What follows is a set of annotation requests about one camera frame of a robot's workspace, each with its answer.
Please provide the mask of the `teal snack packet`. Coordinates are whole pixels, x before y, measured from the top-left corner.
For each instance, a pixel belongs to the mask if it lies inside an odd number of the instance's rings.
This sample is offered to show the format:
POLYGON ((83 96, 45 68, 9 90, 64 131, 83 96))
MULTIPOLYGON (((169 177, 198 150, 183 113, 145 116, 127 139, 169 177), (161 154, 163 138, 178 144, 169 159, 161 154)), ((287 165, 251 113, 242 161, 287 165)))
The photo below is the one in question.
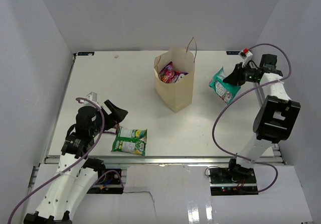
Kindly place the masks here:
POLYGON ((223 80, 226 78, 224 68, 222 67, 209 82, 209 87, 214 90, 214 92, 219 96, 225 104, 230 104, 230 102, 235 98, 238 91, 241 89, 240 86, 234 86, 228 83, 224 83, 223 80))

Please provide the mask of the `red purple candy bag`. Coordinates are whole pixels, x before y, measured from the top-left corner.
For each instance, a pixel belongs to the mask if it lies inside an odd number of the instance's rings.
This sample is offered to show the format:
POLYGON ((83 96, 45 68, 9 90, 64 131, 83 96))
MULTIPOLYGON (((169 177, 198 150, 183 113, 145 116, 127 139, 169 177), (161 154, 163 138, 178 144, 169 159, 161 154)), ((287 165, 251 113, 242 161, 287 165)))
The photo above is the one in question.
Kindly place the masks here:
POLYGON ((164 83, 176 83, 188 73, 174 70, 173 63, 168 63, 158 74, 159 79, 164 83))

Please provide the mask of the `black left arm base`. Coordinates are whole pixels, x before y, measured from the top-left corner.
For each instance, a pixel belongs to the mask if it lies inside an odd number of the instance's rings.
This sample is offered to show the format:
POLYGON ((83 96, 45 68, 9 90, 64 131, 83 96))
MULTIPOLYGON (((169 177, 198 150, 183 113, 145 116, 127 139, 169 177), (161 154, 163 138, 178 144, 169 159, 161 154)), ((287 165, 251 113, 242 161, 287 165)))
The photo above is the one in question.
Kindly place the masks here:
POLYGON ((115 172, 109 172, 102 177, 92 188, 87 191, 87 194, 122 194, 121 186, 122 170, 114 169, 115 172))

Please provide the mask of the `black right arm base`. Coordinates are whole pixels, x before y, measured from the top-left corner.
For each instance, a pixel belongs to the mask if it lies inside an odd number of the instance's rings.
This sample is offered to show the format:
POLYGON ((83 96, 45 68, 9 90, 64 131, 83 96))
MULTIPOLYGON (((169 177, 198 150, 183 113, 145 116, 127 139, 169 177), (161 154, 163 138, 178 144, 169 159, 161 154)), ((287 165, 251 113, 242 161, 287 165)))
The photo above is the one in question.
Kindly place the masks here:
POLYGON ((204 175, 209 178, 212 196, 257 195, 258 186, 254 172, 248 176, 232 175, 228 168, 209 166, 204 175))

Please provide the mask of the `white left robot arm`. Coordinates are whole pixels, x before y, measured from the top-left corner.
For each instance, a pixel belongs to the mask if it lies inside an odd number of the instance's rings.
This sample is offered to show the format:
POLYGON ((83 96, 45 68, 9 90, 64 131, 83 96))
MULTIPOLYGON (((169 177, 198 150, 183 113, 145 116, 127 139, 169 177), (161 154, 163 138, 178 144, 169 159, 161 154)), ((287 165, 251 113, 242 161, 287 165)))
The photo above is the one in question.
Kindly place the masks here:
POLYGON ((103 161, 88 155, 103 132, 122 122, 128 112, 109 100, 105 105, 110 113, 88 98, 79 97, 77 101, 83 105, 67 131, 56 175, 43 184, 49 189, 35 212, 26 214, 24 223, 72 223, 87 191, 105 180, 103 161))

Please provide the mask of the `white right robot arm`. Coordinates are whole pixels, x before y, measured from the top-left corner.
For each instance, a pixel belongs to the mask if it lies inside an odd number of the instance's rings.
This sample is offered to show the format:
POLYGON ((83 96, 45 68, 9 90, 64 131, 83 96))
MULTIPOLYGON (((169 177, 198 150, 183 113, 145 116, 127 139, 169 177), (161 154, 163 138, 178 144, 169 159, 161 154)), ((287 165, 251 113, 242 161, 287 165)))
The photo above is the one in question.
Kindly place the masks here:
POLYGON ((285 91, 283 73, 276 68, 276 55, 262 55, 259 66, 252 61, 251 52, 244 50, 239 55, 243 61, 235 65, 224 83, 241 86, 253 82, 267 84, 267 89, 253 123, 253 137, 238 156, 229 161, 226 176, 232 183, 253 175, 254 162, 273 144, 288 139, 300 111, 300 103, 291 100, 285 91))

